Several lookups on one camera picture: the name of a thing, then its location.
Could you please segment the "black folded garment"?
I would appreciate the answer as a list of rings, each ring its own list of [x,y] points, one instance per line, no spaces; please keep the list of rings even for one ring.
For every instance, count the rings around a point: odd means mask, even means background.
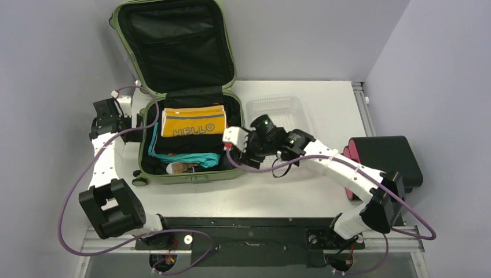
[[[158,137],[149,149],[156,154],[220,153],[223,142],[221,134]]]

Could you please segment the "white perforated plastic basket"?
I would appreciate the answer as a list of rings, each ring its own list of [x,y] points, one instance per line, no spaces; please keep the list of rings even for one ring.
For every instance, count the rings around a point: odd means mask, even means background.
[[[310,116],[301,98],[294,94],[278,94],[267,97],[253,98],[245,103],[245,126],[257,117],[267,114],[273,123],[286,131],[299,129],[311,135],[314,129]]]

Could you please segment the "green hard-shell suitcase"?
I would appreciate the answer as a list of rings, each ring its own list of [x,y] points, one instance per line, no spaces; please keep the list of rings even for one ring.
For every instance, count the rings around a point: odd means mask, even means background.
[[[139,112],[143,142],[133,185],[179,184],[229,180],[240,176],[222,150],[219,164],[201,165],[194,173],[167,174],[163,163],[147,154],[152,129],[162,127],[165,108],[223,105],[228,126],[242,126],[244,112],[231,88],[236,68],[220,1],[128,1],[119,5],[110,21],[129,55],[141,84],[156,101]]]

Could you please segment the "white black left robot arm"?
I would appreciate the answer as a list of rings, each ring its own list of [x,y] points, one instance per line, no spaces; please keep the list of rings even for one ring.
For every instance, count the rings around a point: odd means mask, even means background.
[[[173,233],[164,228],[158,214],[146,213],[130,185],[117,173],[122,164],[125,137],[118,132],[131,128],[131,98],[110,97],[94,104],[96,117],[89,138],[96,162],[88,189],[78,200],[101,239],[122,235],[150,236],[159,249],[169,247]]]

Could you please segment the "yellow folded hello towel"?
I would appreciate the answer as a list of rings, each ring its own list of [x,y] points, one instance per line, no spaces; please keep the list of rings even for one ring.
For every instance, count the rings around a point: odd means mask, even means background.
[[[225,107],[165,108],[160,135],[163,138],[222,134],[228,126]]]

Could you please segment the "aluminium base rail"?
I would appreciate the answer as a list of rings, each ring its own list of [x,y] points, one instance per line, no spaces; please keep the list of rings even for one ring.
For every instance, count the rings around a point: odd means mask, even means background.
[[[386,235],[387,240],[380,233],[373,231],[364,232],[362,235],[363,242],[356,243],[354,250],[356,252],[380,252],[389,250],[393,253],[423,253],[423,242],[415,237],[403,235],[397,232],[391,232]],[[141,240],[132,240],[132,235],[123,235],[116,238],[100,239],[96,232],[89,228],[86,232],[80,251],[82,253],[97,253],[115,247],[124,243],[123,246],[115,250],[116,253],[148,253],[162,254],[168,249],[164,247],[149,247]]]

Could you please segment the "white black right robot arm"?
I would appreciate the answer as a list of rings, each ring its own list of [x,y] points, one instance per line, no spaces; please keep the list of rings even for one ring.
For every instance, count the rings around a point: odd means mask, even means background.
[[[362,204],[339,213],[327,230],[327,241],[342,247],[365,231],[390,233],[401,211],[404,198],[402,178],[396,171],[385,173],[357,163],[329,148],[313,135],[299,129],[285,131],[268,115],[256,118],[248,130],[230,126],[223,131],[226,152],[239,151],[232,165],[244,171],[261,173],[265,157],[275,155],[281,167],[292,164],[313,170],[353,192]]]

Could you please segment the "white brown cosmetic palette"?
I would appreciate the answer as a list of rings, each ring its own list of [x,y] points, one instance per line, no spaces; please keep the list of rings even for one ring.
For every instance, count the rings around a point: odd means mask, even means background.
[[[183,163],[183,162],[172,162],[166,166],[167,174],[184,174],[184,173],[194,173],[195,167],[200,166],[196,163]]]

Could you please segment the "teal garment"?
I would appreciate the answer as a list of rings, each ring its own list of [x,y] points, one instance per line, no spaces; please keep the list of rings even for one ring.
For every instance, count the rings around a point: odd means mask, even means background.
[[[156,154],[149,148],[153,145],[153,142],[160,135],[161,128],[156,123],[152,129],[152,135],[148,147],[146,148],[147,154],[151,158],[155,158],[163,163],[183,162],[183,163],[196,163],[204,168],[212,168],[219,164],[221,153],[183,153],[183,154]]]

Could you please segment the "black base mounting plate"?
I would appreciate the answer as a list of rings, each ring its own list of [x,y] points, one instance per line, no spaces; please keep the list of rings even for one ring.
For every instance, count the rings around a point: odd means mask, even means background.
[[[198,267],[308,268],[352,266],[350,251],[384,253],[383,236],[366,231],[351,240],[336,239],[332,218],[164,218],[165,234],[130,243],[131,251],[147,251],[157,269],[169,272],[188,256]]]

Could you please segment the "black and pink storage organizer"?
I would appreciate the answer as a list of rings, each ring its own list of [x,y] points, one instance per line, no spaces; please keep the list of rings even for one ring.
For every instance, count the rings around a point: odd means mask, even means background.
[[[404,136],[353,137],[342,155],[373,169],[400,172],[405,193],[411,193],[423,183],[422,171]]]

